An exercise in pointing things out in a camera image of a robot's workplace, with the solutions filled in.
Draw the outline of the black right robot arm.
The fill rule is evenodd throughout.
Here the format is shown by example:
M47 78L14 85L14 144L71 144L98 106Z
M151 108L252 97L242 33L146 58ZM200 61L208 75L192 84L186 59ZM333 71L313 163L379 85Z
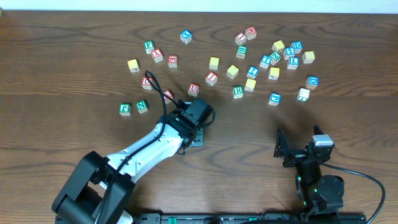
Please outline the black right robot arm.
M305 206L300 219L308 221L311 216L334 213L343 207L344 180L337 175L322 175L320 165L330 159L335 147L333 140L319 126L313 127L312 140L304 149L290 149L287 138L280 128L274 157L281 157L283 167L295 168L295 184L298 196Z

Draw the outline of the yellow O wooden block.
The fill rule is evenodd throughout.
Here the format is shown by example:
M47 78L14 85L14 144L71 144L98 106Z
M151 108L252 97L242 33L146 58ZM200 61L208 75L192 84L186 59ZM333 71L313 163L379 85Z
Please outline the yellow O wooden block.
M220 59L218 57L211 57L209 62L209 69L217 70Z

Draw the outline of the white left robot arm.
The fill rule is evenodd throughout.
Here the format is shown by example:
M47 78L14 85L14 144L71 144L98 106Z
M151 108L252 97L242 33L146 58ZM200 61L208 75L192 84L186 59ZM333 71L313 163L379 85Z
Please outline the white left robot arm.
M56 223L134 223L126 211L136 182L158 163L188 148L197 132L214 118L211 106L197 98L179 101L155 128L122 151L103 157L96 151L75 167L52 204Z

